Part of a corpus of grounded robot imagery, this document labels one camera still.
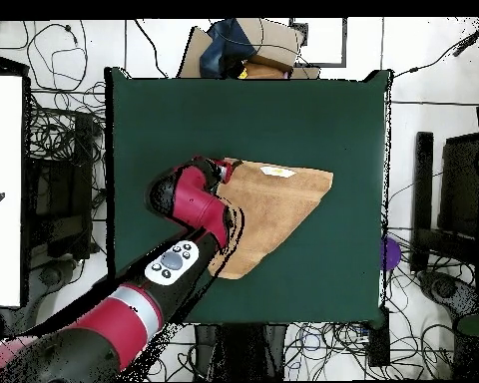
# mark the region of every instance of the black cable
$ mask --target black cable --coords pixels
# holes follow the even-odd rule
[[[397,307],[397,305],[395,305],[392,301],[390,301],[398,310],[399,312],[403,315],[403,317],[406,319],[406,322],[408,324],[408,327],[410,329],[410,336],[404,336],[404,337],[400,337],[400,338],[396,338],[394,341],[392,341],[390,343],[390,345],[392,346],[393,344],[397,343],[397,342],[403,342],[405,344],[407,344],[408,346],[412,346],[410,344],[408,344],[407,342],[405,342],[405,339],[411,339],[415,342],[415,347],[413,347],[413,353],[408,355],[408,356],[404,356],[404,357],[400,357],[396,360],[393,360],[391,362],[391,365],[389,367],[392,367],[394,368],[394,370],[398,371],[394,365],[404,365],[404,366],[411,366],[411,367],[415,367],[415,368],[420,368],[421,371],[419,373],[419,375],[417,376],[417,379],[420,379],[420,377],[422,376],[423,374],[423,371],[424,371],[424,367],[421,366],[421,365],[418,365],[418,364],[410,364],[410,363],[401,363],[400,361],[402,360],[407,360],[409,358],[412,358],[413,356],[417,355],[417,354],[420,354],[422,356],[422,359],[423,361],[426,360],[426,356],[425,354],[427,354],[428,352],[433,352],[434,355],[435,355],[435,358],[438,356],[437,353],[435,351],[433,351],[431,349],[431,346],[429,344],[427,344],[427,342],[424,341],[424,335],[425,335],[425,332],[422,334],[421,337],[417,337],[413,334],[413,331],[412,331],[412,326],[411,326],[411,322],[409,321],[408,317],[404,314],[403,310],[399,309],[399,307]],[[417,343],[417,339],[420,339],[420,342],[421,342],[421,349],[419,351],[418,349],[418,343]],[[425,348],[424,348],[424,344],[427,345],[427,348],[429,349],[429,351],[426,351]]]
[[[84,274],[84,268],[85,268],[85,263],[86,262],[87,262],[87,260],[84,260],[84,262],[82,263],[82,268],[80,269],[80,275],[75,280],[69,282],[68,284],[66,284],[64,286],[71,285],[72,283],[76,283],[80,280],[80,278],[82,277],[82,274]]]
[[[415,279],[416,279],[416,277],[417,277],[416,275],[413,277],[413,279],[410,279],[410,276],[408,276],[408,275],[406,274],[406,272],[404,272],[404,271],[401,269],[401,267],[399,267],[399,265],[397,265],[396,268],[401,272],[401,274],[402,274],[403,276],[405,276],[405,277],[410,281],[410,282],[408,283],[408,285],[405,285],[405,286],[409,286],[411,283],[414,283],[415,285],[417,285],[417,286],[420,287],[420,285],[415,281]]]
[[[91,237],[92,237],[92,240],[94,241],[94,243],[96,245],[98,245],[98,248],[100,248],[101,252],[103,252],[105,254],[105,256],[107,256],[107,252],[100,246],[100,244],[96,241],[96,239],[94,238],[94,236],[91,234]]]
[[[183,369],[189,371],[190,373],[194,374],[194,376],[201,377],[206,380],[206,376],[201,374],[201,372],[196,368],[195,363],[192,361],[192,352],[197,348],[197,344],[192,345],[192,347],[189,349],[189,352],[187,354],[180,352],[178,353],[178,362],[180,363],[181,367],[178,368],[175,372],[173,372],[169,377],[166,378],[166,382],[169,382],[174,376],[176,376],[178,373],[180,373]]]
[[[28,46],[29,43],[29,34],[28,34],[28,29],[27,29],[27,24],[25,21],[21,21],[23,23],[23,28],[25,29],[25,35],[27,37],[27,41],[25,41],[25,44],[21,47],[0,47],[0,50],[23,50],[25,47]]]
[[[415,72],[418,72],[418,71],[421,71],[422,69],[426,69],[426,68],[430,68],[431,66],[434,66],[436,65],[438,62],[440,62],[440,60],[442,60],[445,55],[447,53],[449,53],[452,49],[454,49],[455,47],[459,46],[461,43],[463,43],[464,41],[468,40],[469,38],[472,37],[472,34],[470,34],[469,36],[465,37],[465,38],[462,38],[460,41],[458,41],[457,43],[453,44],[452,46],[450,46],[447,50],[445,50],[442,55],[436,59],[433,63],[430,63],[429,65],[425,65],[425,66],[416,66],[414,68],[411,68],[411,69],[408,69],[407,71],[404,71],[404,72],[401,72],[400,74],[396,75],[394,78],[399,78],[400,76],[402,75],[405,75],[405,74],[412,74],[412,73],[415,73]]]
[[[71,115],[65,115],[63,112],[57,113],[52,110],[44,109],[39,106],[35,98],[32,105],[32,120],[31,120],[31,157],[37,159],[53,159],[59,161],[69,161],[75,166],[81,166],[84,163],[74,162],[74,149],[78,142],[75,137],[75,124]],[[97,123],[99,132],[103,140],[103,126]],[[93,141],[92,152],[87,152],[87,156],[92,156],[92,163],[96,164],[99,161],[103,162],[104,157],[101,153],[101,147],[96,141]]]
[[[284,368],[287,368],[289,371],[290,370],[297,370],[298,375],[296,376],[296,380],[299,378],[299,371],[301,370],[301,359],[305,360],[305,365],[306,365],[306,371],[307,371],[307,376],[308,380],[318,380],[321,374],[324,374],[324,368],[328,361],[334,357],[335,355],[338,354],[351,354],[355,355],[356,357],[363,357],[365,356],[365,351],[363,348],[358,348],[357,347],[357,340],[351,338],[351,332],[354,331],[353,324],[337,324],[337,323],[326,323],[322,327],[317,328],[309,323],[303,323],[301,325],[293,323],[296,327],[298,327],[298,331],[295,334],[294,340],[289,344],[286,345],[284,348],[284,356],[288,352],[289,349],[295,348],[296,353],[285,362]],[[308,329],[312,329],[317,331],[322,338],[322,343],[324,346],[306,346],[305,343],[303,342],[304,339],[308,336],[314,336],[312,332],[309,332]],[[331,344],[328,344],[326,341],[325,335],[327,333],[330,333],[332,331],[335,331],[334,336],[332,336],[331,339]],[[341,333],[343,333],[344,340],[340,339]],[[340,343],[342,344],[342,348],[338,348],[336,345]],[[314,358],[314,357],[309,357],[305,355],[304,351],[315,351],[317,349],[323,349],[325,351],[324,356],[319,357],[319,358]],[[292,362],[295,360],[295,358],[300,357],[299,362]],[[359,362],[358,358],[356,358],[357,363],[360,365],[361,369],[367,371],[364,366],[361,365]],[[311,361],[321,361],[318,365],[314,365],[312,368],[309,368],[307,360]]]
[[[75,46],[78,45],[78,39],[76,38],[75,34],[73,33],[73,31],[71,30],[71,27],[69,27],[68,25],[67,26],[64,26],[64,25],[61,25],[61,24],[50,24],[46,27],[44,27],[41,31],[37,32],[36,30],[36,34],[34,35],[34,37],[32,37],[32,40],[28,43],[28,46],[27,46],[27,59],[28,59],[28,62],[30,64],[30,68],[32,69],[32,74],[34,75],[34,80],[36,82],[36,84],[39,86],[39,88],[42,88],[44,90],[56,90],[56,91],[61,91],[61,92],[71,92],[71,91],[76,91],[80,88],[80,86],[82,85],[83,83],[83,80],[85,79],[86,75],[87,75],[87,66],[88,66],[88,63],[89,63],[89,57],[88,57],[88,54],[87,54],[87,34],[85,32],[85,27],[84,27],[84,24],[82,22],[82,20],[80,20],[80,26],[82,27],[82,32],[83,32],[83,38],[84,38],[84,48],[79,48],[79,47],[75,47],[75,49],[70,49],[70,50],[61,50],[60,52],[62,51],[76,51],[76,50],[79,50],[79,51],[82,51],[83,54],[84,54],[84,60],[85,60],[85,65],[84,65],[84,70],[83,70],[83,73],[82,73],[82,77],[77,79],[77,85],[71,89],[71,90],[59,90],[55,84],[55,75],[58,75],[58,76],[62,76],[62,77],[65,77],[65,78],[68,78],[68,79],[74,79],[73,77],[70,77],[68,75],[65,75],[65,74],[61,74],[59,72],[55,72],[54,69],[50,69],[50,66],[48,65],[48,63],[46,62],[46,59],[44,58],[43,54],[41,53],[41,51],[39,50],[39,48],[37,47],[37,43],[36,43],[36,40],[37,38],[42,34],[44,33],[45,31],[47,31],[48,29],[50,28],[62,28],[64,29],[64,31],[66,32],[69,32],[72,36],[73,36],[73,41],[75,42]],[[37,52],[39,53],[41,59],[43,60],[46,68],[48,69],[48,71],[52,74],[52,77],[53,77],[53,81],[54,81],[54,88],[51,88],[51,87],[45,87],[45,86],[42,86],[38,79],[37,79],[37,73],[36,73],[36,70],[35,68],[33,67],[32,65],[32,60],[30,58],[30,48],[32,46],[32,44],[34,44],[34,47],[35,49],[37,50]]]
[[[418,349],[417,340],[416,340],[415,335],[413,334],[413,329],[412,329],[410,319],[408,318],[408,316],[406,314],[404,314],[403,310],[401,310],[391,299],[389,299],[388,302],[390,302],[397,309],[397,311],[399,311],[399,313],[404,317],[404,319],[406,320],[406,323],[408,324],[408,329],[410,330],[410,336],[408,336],[406,338],[413,339],[413,341],[415,342],[415,348]]]
[[[167,365],[161,359],[159,359],[157,363],[160,363],[160,371],[156,373],[148,373],[148,376],[158,376],[160,373],[162,373],[162,370],[165,370],[164,381],[167,381]],[[148,382],[153,382],[149,377],[147,377],[147,380]]]
[[[350,352],[350,355],[354,358],[360,369],[362,369],[365,374],[369,375],[369,377],[372,377],[374,380],[382,380],[378,378],[379,376],[369,374],[367,369],[362,365],[362,363],[360,363],[360,360],[356,357],[356,354],[344,342],[341,341],[340,337],[338,337],[335,326],[333,327],[332,334],[333,337],[337,340],[337,342],[339,342],[348,352]]]
[[[420,345],[421,345],[421,350],[422,350],[422,358],[424,359],[424,365],[426,366],[426,370],[429,372],[429,374],[431,375],[431,377],[435,380],[439,380],[440,378],[439,377],[436,377],[433,372],[431,371],[431,369],[429,368],[429,365],[427,363],[427,358],[426,358],[426,350],[425,350],[425,347],[424,347],[424,337],[426,336],[426,333],[431,330],[431,329],[434,329],[435,327],[441,327],[441,328],[444,328],[444,329],[447,329],[449,330],[453,335],[456,335],[456,332],[450,328],[449,326],[446,326],[445,324],[440,324],[440,323],[435,323],[435,324],[432,324],[431,326],[428,326],[426,327],[423,331],[422,331],[422,335],[420,337]]]
[[[404,291],[404,288],[401,286],[401,284],[399,283],[399,281],[397,281],[397,280],[394,279],[394,283],[397,283],[397,284],[399,285],[399,288],[401,289],[401,292],[402,292],[403,295],[406,297],[406,304],[404,305],[403,308],[401,308],[401,309],[400,309],[399,311],[397,311],[397,312],[393,312],[393,311],[390,312],[391,314],[398,314],[398,313],[404,312],[404,310],[405,310],[406,308],[408,308],[408,305],[410,304],[410,298],[409,298],[409,296],[406,294],[406,292]]]
[[[440,261],[442,258],[447,258],[447,261],[446,261],[444,264],[438,265],[438,261]],[[431,270],[432,270],[432,271],[436,271],[436,270],[438,270],[438,269],[441,268],[441,267],[447,266],[447,264],[451,261],[451,259],[452,259],[451,257],[438,257],[438,258],[435,260],[435,262],[432,264]]]
[[[158,51],[156,49],[156,45],[155,43],[153,43],[153,41],[151,40],[151,38],[149,38],[149,35],[146,33],[146,31],[144,31],[144,28],[142,28],[142,25],[139,24],[139,21],[137,19],[135,19],[135,23],[137,24],[137,26],[139,27],[140,31],[142,32],[142,34],[144,34],[144,37],[146,37],[149,41],[149,43],[151,44],[151,46],[153,47],[153,50],[155,51],[155,64],[156,64],[156,69],[158,69],[158,71],[165,77],[165,78],[169,78],[169,76],[160,69],[160,67],[158,66]]]
[[[432,178],[435,178],[435,177],[438,177],[439,175],[442,175],[442,174],[443,174],[443,171],[438,172],[437,174],[433,174],[431,177],[432,177]],[[399,191],[397,191],[396,193],[394,193],[394,194],[388,199],[388,204],[387,204],[387,205],[390,204],[390,202],[392,201],[392,199],[393,199],[396,195],[398,195],[400,192],[403,192],[403,191],[408,190],[409,188],[413,187],[418,181],[419,181],[419,179],[417,179],[416,181],[414,181],[414,182],[413,182],[412,184],[410,184],[409,186],[403,188],[402,190],[399,190]]]

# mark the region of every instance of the dark green tabletop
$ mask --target dark green tabletop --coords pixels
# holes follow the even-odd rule
[[[135,80],[114,69],[116,270],[179,231],[143,204],[161,171],[194,155],[315,168],[334,174],[321,204],[247,276],[217,279],[188,321],[377,319],[388,76]]]

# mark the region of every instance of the black stand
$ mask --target black stand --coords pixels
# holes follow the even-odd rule
[[[433,134],[417,134],[410,271],[426,270],[432,251],[466,263],[479,262],[479,241],[473,238],[478,224],[478,154],[478,134],[447,140],[443,153],[439,228],[431,229]]]
[[[287,325],[223,324],[196,326],[194,381],[283,381],[283,342]]]
[[[475,42],[479,39],[479,29],[474,32],[470,37],[468,37],[461,45],[456,49],[452,54],[454,57],[458,57],[463,53],[468,47],[473,46]]]
[[[47,243],[49,256],[70,253],[78,261],[93,252],[93,120],[84,113],[74,113],[74,118],[75,148],[70,162],[30,161],[30,192],[36,194],[31,198],[28,230],[32,246]]]

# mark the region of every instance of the cable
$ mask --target cable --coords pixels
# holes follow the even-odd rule
[[[402,75],[405,75],[405,74],[412,74],[412,73],[415,73],[415,72],[418,72],[418,71],[421,71],[422,69],[426,69],[426,68],[430,68],[431,66],[434,66],[436,65],[438,62],[440,62],[440,60],[442,60],[445,55],[447,53],[449,53],[452,49],[454,49],[455,47],[459,46],[461,43],[463,43],[464,41],[468,40],[469,38],[472,37],[472,34],[470,34],[469,36],[465,37],[465,38],[462,38],[460,41],[458,41],[457,43],[453,44],[452,46],[450,46],[447,50],[445,50],[442,55],[436,59],[433,63],[430,63],[429,65],[425,65],[425,66],[416,66],[414,68],[411,68],[411,69],[408,69],[407,71],[404,71],[404,72],[401,72],[400,74],[396,75],[394,78],[399,78],[400,76]]]
[[[400,228],[400,229],[404,229],[404,230],[413,230],[413,228],[411,227],[404,227],[404,228]],[[407,241],[406,239],[400,237],[399,235],[393,233],[393,232],[389,232],[391,235],[397,237],[400,239],[400,244],[406,244],[407,247],[408,247],[408,251],[401,251],[401,261],[404,262],[404,263],[407,263],[409,264],[409,259],[405,256],[405,254],[407,252],[426,252],[426,253],[432,253],[433,255],[436,255],[436,259],[434,261],[434,263],[430,264],[428,263],[427,264],[427,267],[431,269],[431,271],[439,271],[440,269],[447,269],[447,274],[449,274],[449,270],[451,268],[456,268],[456,267],[459,267],[459,274],[456,275],[456,276],[453,276],[453,277],[456,277],[456,278],[460,278],[461,279],[461,276],[463,274],[463,267],[467,267],[468,270],[470,271],[470,274],[471,274],[471,278],[470,278],[470,281],[468,282],[465,282],[467,283],[468,285],[470,286],[473,286],[474,283],[475,283],[475,271],[472,269],[471,265],[469,263],[466,263],[464,261],[461,261],[461,260],[455,260],[455,262],[451,263],[451,261],[453,260],[452,257],[447,257],[447,256],[444,256],[444,255],[441,255],[438,251],[434,251],[434,250],[429,250],[429,251],[420,251],[412,246],[409,245],[409,241]],[[442,259],[445,259],[446,261],[444,263],[439,263],[440,260]],[[404,276],[406,278],[408,278],[408,280],[410,280],[410,282],[408,284],[406,284],[405,286],[400,286],[401,288],[405,288],[407,286],[409,286],[411,283],[414,283],[416,284],[417,286],[420,286],[416,280],[417,280],[417,275],[415,274],[413,276],[412,279],[410,279],[410,277],[406,274],[406,272],[402,271],[401,268],[398,268],[399,271],[401,271],[401,276]]]
[[[305,362],[305,371],[307,380],[318,380],[322,375],[326,380],[325,374],[325,366],[329,362],[332,357],[335,357],[340,354],[354,354],[357,357],[365,356],[365,351],[363,350],[363,345],[359,348],[357,345],[357,339],[351,338],[351,333],[353,332],[355,336],[358,336],[354,324],[341,324],[341,323],[324,323],[321,327],[316,325],[312,325],[309,323],[302,323],[301,325],[293,323],[294,326],[298,328],[294,340],[289,344],[286,345],[284,348],[284,356],[286,356],[287,352],[291,348],[295,348],[296,352],[289,360],[286,360],[284,363],[284,368],[288,370],[287,377],[291,380],[291,373],[294,370],[297,370],[298,373],[296,374],[296,380],[299,379],[299,372],[302,368],[302,361]],[[309,330],[316,331],[320,334],[322,345],[319,343],[315,345],[306,345],[305,341],[308,338],[316,339],[317,335],[310,332]],[[331,344],[328,344],[325,336],[326,334],[335,331],[335,336],[332,336]],[[338,348],[336,345],[340,343],[342,344],[342,348]],[[311,357],[305,354],[304,351],[317,351],[323,350],[324,355],[321,357]],[[300,357],[299,362],[294,361],[297,357]],[[308,361],[315,361],[315,364],[310,368]]]
[[[155,43],[153,43],[153,41],[151,40],[151,38],[149,38],[149,35],[146,33],[146,31],[144,31],[144,28],[142,28],[141,24],[139,24],[139,21],[137,19],[135,19],[135,23],[137,24],[137,26],[139,27],[140,31],[144,34],[144,37],[146,37],[149,41],[149,43],[151,44],[151,46],[153,46],[153,50],[155,51],[155,63],[156,63],[156,69],[158,69],[158,71],[165,77],[165,78],[169,78],[169,76],[160,69],[160,67],[158,66],[158,51],[156,50],[156,46],[155,46]]]
[[[89,62],[89,58],[88,58],[88,54],[87,54],[87,34],[85,32],[85,27],[84,27],[84,24],[82,22],[82,20],[80,20],[80,26],[82,27],[82,32],[83,32],[83,38],[84,38],[84,48],[79,48],[79,47],[76,47],[78,46],[78,39],[76,38],[75,34],[73,33],[73,31],[71,30],[71,27],[69,25],[61,25],[61,24],[50,24],[48,26],[46,26],[45,28],[43,28],[41,31],[37,32],[37,29],[36,29],[36,21],[34,21],[34,28],[36,29],[36,34],[34,35],[34,37],[32,37],[32,40],[28,43],[28,46],[27,46],[27,59],[28,59],[28,62],[30,64],[30,68],[32,69],[32,74],[34,75],[34,80],[36,82],[36,84],[39,86],[39,88],[42,88],[44,90],[54,90],[53,88],[50,88],[50,87],[45,87],[43,85],[41,85],[37,79],[37,73],[36,73],[36,70],[35,70],[35,67],[32,65],[32,60],[30,58],[30,48],[32,47],[32,44],[34,44],[34,47],[35,49],[37,50],[37,52],[39,53],[39,56],[41,57],[41,59],[43,60],[44,64],[46,65],[46,68],[48,69],[48,71],[52,74],[52,77],[53,77],[53,82],[54,82],[54,87],[55,87],[55,90],[57,91],[61,91],[61,92],[71,92],[71,91],[76,91],[80,88],[80,86],[82,85],[83,83],[83,80],[85,79],[85,76],[87,75],[87,65],[88,65],[88,62]],[[36,43],[36,40],[37,38],[42,34],[44,33],[45,31],[47,31],[48,29],[50,28],[62,28],[64,29],[64,31],[66,32],[69,32],[72,36],[73,36],[73,41],[75,43],[75,48],[74,49],[69,49],[69,50],[60,50],[59,52],[63,52],[63,51],[82,51],[83,54],[84,54],[84,60],[85,60],[85,65],[84,65],[84,70],[83,70],[83,73],[82,73],[82,77],[79,78],[79,79],[74,79],[73,77],[70,77],[68,75],[65,75],[65,74],[61,74],[59,72],[55,72],[55,70],[53,68],[50,68],[50,66],[48,65],[48,63],[46,62],[46,59],[44,58],[44,56],[42,55],[41,51],[39,50],[38,46],[37,46],[37,43]],[[57,89],[57,86],[56,86],[56,82],[55,82],[55,75],[58,75],[58,76],[62,76],[62,77],[65,77],[65,78],[68,78],[68,79],[73,79],[73,80],[76,80],[77,81],[77,85],[71,89],[71,90],[59,90]]]
[[[92,240],[94,241],[94,243],[96,245],[98,245],[98,248],[100,248],[101,252],[103,252],[105,254],[105,256],[107,256],[107,252],[100,246],[100,244],[96,241],[96,239],[94,238],[94,236],[91,234],[91,237],[92,237]]]
[[[181,367],[178,368],[175,372],[173,372],[169,377],[167,377],[165,379],[166,382],[169,382],[174,376],[176,376],[178,373],[180,373],[184,369],[194,374],[194,376],[200,377],[206,380],[206,376],[201,374],[201,372],[199,372],[194,362],[192,361],[192,353],[196,350],[197,346],[198,346],[197,344],[192,345],[192,347],[189,349],[189,352],[187,354],[182,352],[178,353],[178,362],[181,364]]]
[[[67,285],[70,285],[71,283],[76,283],[80,280],[80,278],[82,277],[82,274],[84,274],[84,268],[85,268],[85,263],[86,262],[87,261],[84,260],[84,262],[82,263],[82,268],[80,269],[80,275],[75,280],[73,280],[72,282],[69,282]]]
[[[25,29],[25,35],[27,36],[27,41],[25,41],[25,44],[21,47],[0,47],[0,50],[23,50],[25,47],[27,47],[29,43],[29,34],[28,34],[28,29],[27,29],[27,24],[25,21],[21,21],[23,23],[23,28]]]
[[[429,368],[429,365],[428,365],[428,362],[427,362],[427,358],[426,358],[426,352],[425,352],[425,347],[424,347],[424,337],[426,336],[426,333],[431,330],[431,329],[434,329],[435,327],[441,327],[441,328],[444,328],[444,329],[447,329],[449,330],[453,335],[456,335],[456,332],[450,328],[449,326],[446,326],[445,324],[440,324],[440,323],[436,323],[436,324],[432,324],[431,326],[428,326],[426,329],[424,329],[422,331],[422,336],[420,338],[420,345],[421,345],[421,350],[422,350],[422,358],[424,359],[424,365],[426,366],[426,369],[427,371],[429,372],[429,374],[431,375],[431,377],[435,380],[439,380],[440,378],[435,376],[433,374],[433,372],[431,371],[431,369]]]
[[[165,370],[164,381],[167,381],[167,366],[166,366],[166,364],[160,359],[158,359],[155,362],[155,364],[156,363],[160,363],[160,370],[156,373],[148,373],[148,376],[158,376],[160,373],[162,373],[162,370]],[[149,377],[147,377],[146,380],[148,382],[153,382]]]
[[[74,166],[84,165],[85,162],[75,162],[74,152],[76,143],[75,123],[63,113],[56,113],[43,109],[34,104],[30,125],[30,156],[35,159],[53,159],[66,161]],[[86,152],[93,164],[101,161],[103,155],[96,141],[93,141],[92,151]]]
[[[442,174],[443,174],[443,171],[441,171],[441,172],[439,172],[439,173],[437,173],[437,174],[433,174],[431,177],[432,177],[432,178],[435,178],[435,177],[438,177],[439,175],[442,175]],[[392,199],[393,199],[396,195],[398,195],[400,192],[403,192],[403,191],[408,190],[409,188],[413,187],[418,181],[419,181],[419,179],[417,179],[416,181],[414,181],[414,182],[413,182],[412,184],[410,184],[409,186],[403,188],[402,190],[399,190],[399,191],[397,191],[396,193],[394,193],[394,194],[388,199],[388,204],[390,204],[390,202],[392,201]]]
[[[406,304],[404,305],[403,308],[401,308],[399,311],[397,312],[393,312],[391,311],[390,313],[391,314],[398,314],[398,313],[402,313],[404,312],[404,310],[408,307],[408,305],[410,304],[410,298],[409,296],[406,294],[406,292],[404,291],[404,288],[401,286],[401,284],[399,283],[399,281],[395,280],[394,279],[394,283],[397,283],[397,285],[399,286],[399,288],[401,289],[401,292],[403,293],[403,295],[406,297]]]
[[[335,329],[335,326],[333,327],[332,333],[333,333],[333,337],[334,337],[345,349],[347,349],[348,352],[350,352],[351,356],[354,358],[354,360],[356,361],[356,363],[358,364],[358,366],[360,367],[360,369],[364,372],[364,374],[369,375],[369,377],[372,377],[374,380],[380,380],[380,379],[379,379],[379,376],[369,374],[369,372],[367,371],[367,368],[364,367],[364,366],[362,366],[362,363],[360,363],[360,360],[356,357],[356,354],[349,348],[349,346],[347,346],[347,345],[340,339],[340,337],[338,336],[338,333],[337,333],[337,331],[336,331],[336,329]]]

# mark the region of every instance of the floor tile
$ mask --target floor tile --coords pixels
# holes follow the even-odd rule
[[[151,41],[156,45],[158,65],[170,78],[175,78],[187,48],[192,28],[208,31],[207,19],[139,19]],[[135,21],[128,21],[126,70],[132,78],[163,78],[156,68],[155,51]]]
[[[450,379],[450,361],[453,354],[446,350],[391,351],[391,366],[383,368],[393,378],[432,380],[434,378]]]
[[[409,273],[405,264],[401,264],[399,268]],[[395,276],[400,274],[401,272],[394,271]],[[420,348],[420,338],[427,327],[436,323],[444,324],[447,327],[451,326],[446,309],[427,299],[422,294],[420,287],[405,276],[392,282],[392,298],[391,301],[387,301],[386,305],[392,311],[389,321],[391,343],[394,348],[403,348],[403,345],[408,344],[411,344],[412,348],[415,346]],[[417,343],[411,338],[412,336],[418,338]],[[447,329],[430,329],[426,332],[424,341],[432,349],[440,347],[452,349],[454,346],[452,334]]]
[[[319,78],[363,81],[380,69],[381,29],[381,18],[348,18],[346,67],[323,68]]]
[[[351,354],[333,352],[323,359],[324,352],[306,351],[285,369],[286,381],[363,380],[363,358],[358,362]]]
[[[195,343],[194,325],[182,327],[171,340],[171,344],[167,345],[160,360],[151,368],[149,379],[154,382],[162,382],[166,378],[170,378],[171,382],[191,382],[194,374],[190,371],[192,367],[187,361],[191,345],[185,344],[193,343]],[[196,362],[195,351],[192,352],[192,360]]]
[[[33,89],[57,87],[83,92],[104,80],[105,67],[124,66],[124,21],[94,20],[82,23],[83,29],[78,20],[26,22],[30,41],[34,34],[38,34],[28,49],[32,63],[30,77]],[[71,27],[76,43],[71,33],[64,29],[66,25]],[[19,51],[4,49],[20,47],[25,41],[26,34],[21,21],[4,21],[0,24],[0,56],[30,66],[27,48]],[[85,41],[87,41],[87,68]],[[83,81],[79,85],[78,81],[62,75],[53,76],[50,72],[52,69],[58,74],[76,80],[83,78]]]
[[[294,22],[308,24],[307,45],[300,48],[302,59],[309,63],[341,63],[344,42],[341,18],[294,18]],[[296,62],[305,64],[301,59]]]
[[[95,224],[93,227],[93,236],[96,242],[106,251],[106,233],[103,226],[103,223]],[[79,264],[73,271],[72,281],[75,283],[67,284],[58,292],[52,293],[44,299],[39,311],[37,323],[43,322],[51,315],[67,307],[74,300],[89,291],[93,284],[106,274],[107,257],[105,253],[100,251],[96,254],[92,254],[91,258],[85,261],[85,264]]]
[[[383,68],[397,75],[433,63],[477,27],[479,18],[385,18]],[[459,57],[453,51],[432,67],[396,78],[392,99],[479,103],[479,41]]]

